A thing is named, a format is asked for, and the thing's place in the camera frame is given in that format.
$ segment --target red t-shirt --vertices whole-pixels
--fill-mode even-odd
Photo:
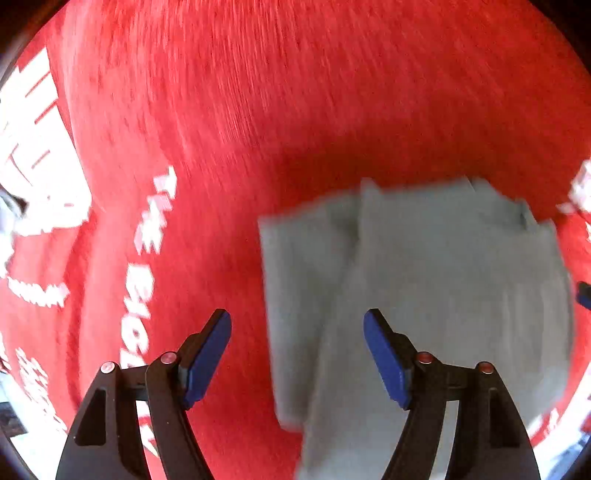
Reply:
[[[591,140],[588,73],[526,0],[71,0],[18,69],[12,122],[37,140],[0,137],[0,181],[35,208],[0,283],[12,372],[63,430],[104,361],[227,309],[189,413],[221,480],[289,478],[300,449],[273,412],[260,215],[467,174],[547,218]]]

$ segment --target blue object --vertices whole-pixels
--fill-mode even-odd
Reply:
[[[224,312],[209,333],[189,370],[185,407],[189,409],[205,396],[205,392],[222,358],[232,333],[230,314]]]
[[[388,395],[407,410],[411,401],[410,378],[372,310],[363,317],[363,334]]]

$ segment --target gray cloth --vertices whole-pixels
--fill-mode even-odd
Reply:
[[[380,478],[394,451],[406,413],[365,345],[371,307],[443,362],[493,362],[525,422],[563,392],[572,310],[554,227],[487,183],[366,184],[267,219],[261,239],[277,416],[305,425],[300,480]]]

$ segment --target red fabric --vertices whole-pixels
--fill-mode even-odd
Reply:
[[[467,174],[542,219],[590,151],[589,75],[527,0],[71,0],[20,65],[43,46],[93,205],[79,229],[18,240],[10,274],[71,293],[40,308],[0,284],[4,342],[14,364],[19,347],[39,360],[70,424],[119,358],[129,262],[155,278],[147,361],[226,308],[232,340],[190,413],[220,480],[290,478],[300,450],[273,412],[259,215],[362,177]],[[135,228],[169,165],[162,251],[139,256]]]

